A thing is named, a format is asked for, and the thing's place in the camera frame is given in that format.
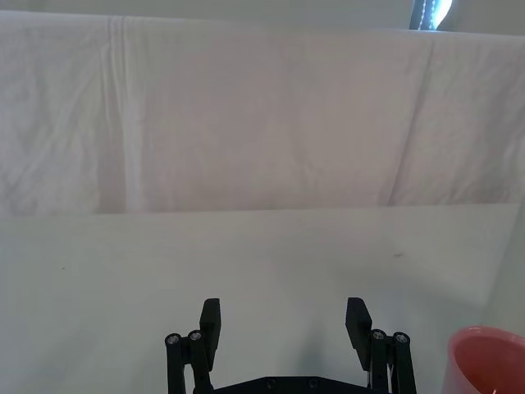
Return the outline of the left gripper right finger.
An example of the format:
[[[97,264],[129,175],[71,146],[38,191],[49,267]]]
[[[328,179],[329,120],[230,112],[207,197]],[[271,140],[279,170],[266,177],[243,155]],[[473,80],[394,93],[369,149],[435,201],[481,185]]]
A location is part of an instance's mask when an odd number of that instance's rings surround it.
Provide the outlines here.
[[[347,300],[345,327],[363,371],[367,389],[373,393],[415,394],[410,337],[404,332],[387,335],[372,327],[372,318],[363,299]]]

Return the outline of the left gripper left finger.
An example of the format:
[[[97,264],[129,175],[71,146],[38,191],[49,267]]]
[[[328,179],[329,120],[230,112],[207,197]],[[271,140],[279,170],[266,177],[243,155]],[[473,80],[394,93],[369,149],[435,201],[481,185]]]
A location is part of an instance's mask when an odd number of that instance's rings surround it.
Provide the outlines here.
[[[186,393],[185,366],[194,376],[194,393],[213,393],[209,373],[212,371],[221,332],[221,309],[218,298],[206,299],[199,328],[186,337],[171,333],[165,340],[167,351],[167,392]]]

